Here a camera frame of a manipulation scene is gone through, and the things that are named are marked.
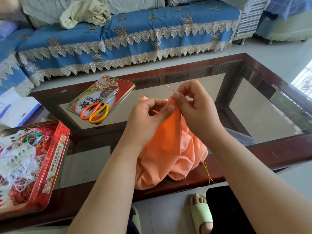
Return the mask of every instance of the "crumpled beige fabric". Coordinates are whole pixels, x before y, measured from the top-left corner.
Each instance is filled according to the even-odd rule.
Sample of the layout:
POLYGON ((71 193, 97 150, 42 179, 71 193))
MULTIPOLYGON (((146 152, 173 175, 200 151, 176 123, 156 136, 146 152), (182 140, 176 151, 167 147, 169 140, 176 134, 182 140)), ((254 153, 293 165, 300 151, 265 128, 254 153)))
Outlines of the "crumpled beige fabric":
POLYGON ((106 6, 97 0, 73 2, 60 16, 60 24, 65 29, 72 29, 80 22, 104 26, 111 14, 106 6))

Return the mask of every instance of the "blue sofa cover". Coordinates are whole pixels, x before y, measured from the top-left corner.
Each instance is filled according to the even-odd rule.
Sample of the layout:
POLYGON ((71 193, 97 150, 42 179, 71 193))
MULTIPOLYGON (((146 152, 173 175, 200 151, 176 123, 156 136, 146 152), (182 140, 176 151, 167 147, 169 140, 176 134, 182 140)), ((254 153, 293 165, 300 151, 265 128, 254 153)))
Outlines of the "blue sofa cover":
POLYGON ((5 40, 0 41, 0 95, 11 87, 15 87, 21 96, 26 96, 34 88, 17 59, 16 49, 34 31, 21 29, 14 31, 5 40))
POLYGON ((80 23, 37 30, 18 47, 25 72, 35 85, 44 77, 69 76, 98 68, 223 49, 231 44, 240 11, 217 0, 113 15, 104 27, 80 23))

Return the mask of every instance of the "scissor handle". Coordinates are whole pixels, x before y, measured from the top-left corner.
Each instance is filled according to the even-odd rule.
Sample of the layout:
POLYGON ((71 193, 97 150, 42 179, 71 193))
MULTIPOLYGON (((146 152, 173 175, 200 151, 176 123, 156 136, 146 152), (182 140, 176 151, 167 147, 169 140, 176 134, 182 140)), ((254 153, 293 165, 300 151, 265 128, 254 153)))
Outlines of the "scissor handle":
POLYGON ((107 114, 108 114, 108 104, 104 104, 99 110, 97 110, 95 113, 93 113, 93 114, 89 117, 89 122, 92 123, 92 124, 97 124, 97 123, 103 121, 103 120, 106 118, 107 114), (102 111, 104 108, 105 108, 105 113, 104 113, 104 115, 103 115, 100 119, 97 119, 97 120, 95 120, 95 121, 92 121, 92 119, 93 119, 97 114, 99 114, 100 111, 102 111))
POLYGON ((101 105, 102 105, 101 102, 96 102, 96 103, 93 103, 93 104, 87 106, 87 107, 81 112, 80 118, 81 118, 82 120, 84 120, 84 121, 88 120, 88 119, 90 118, 90 116, 91 116, 101 105), (93 111, 90 113, 90 115, 87 116, 87 117, 83 117, 83 115, 85 114, 85 112, 86 112, 88 109, 90 109, 90 108, 92 108, 92 107, 94 107, 94 106, 95 106, 95 108, 94 108, 93 111))

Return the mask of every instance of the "person's right hand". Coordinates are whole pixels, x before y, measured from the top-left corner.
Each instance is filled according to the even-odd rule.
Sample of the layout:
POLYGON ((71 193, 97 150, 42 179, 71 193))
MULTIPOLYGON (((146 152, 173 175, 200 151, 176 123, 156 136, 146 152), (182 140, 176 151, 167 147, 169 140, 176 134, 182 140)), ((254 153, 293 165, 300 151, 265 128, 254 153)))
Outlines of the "person's right hand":
POLYGON ((198 80, 183 83, 173 94, 191 132, 204 143, 224 132, 213 99, 198 80))

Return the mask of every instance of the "slipper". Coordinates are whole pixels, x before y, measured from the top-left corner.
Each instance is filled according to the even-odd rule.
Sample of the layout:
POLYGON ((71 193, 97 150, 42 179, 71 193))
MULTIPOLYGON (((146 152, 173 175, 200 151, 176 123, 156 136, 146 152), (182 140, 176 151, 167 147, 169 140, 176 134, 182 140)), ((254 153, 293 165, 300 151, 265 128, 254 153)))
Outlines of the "slipper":
POLYGON ((132 210, 133 210, 133 216, 132 216, 132 221, 135 224, 136 228, 138 229, 138 232, 140 234, 142 234, 141 231, 141 223, 140 223, 140 218, 138 216, 138 210, 136 209, 136 207, 131 206, 132 210))
POLYGON ((193 205, 193 195, 190 198, 190 208, 194 226, 196 229, 196 234, 199 234, 201 224, 203 224, 204 222, 213 222, 213 217, 211 215, 208 204, 199 203, 193 205))

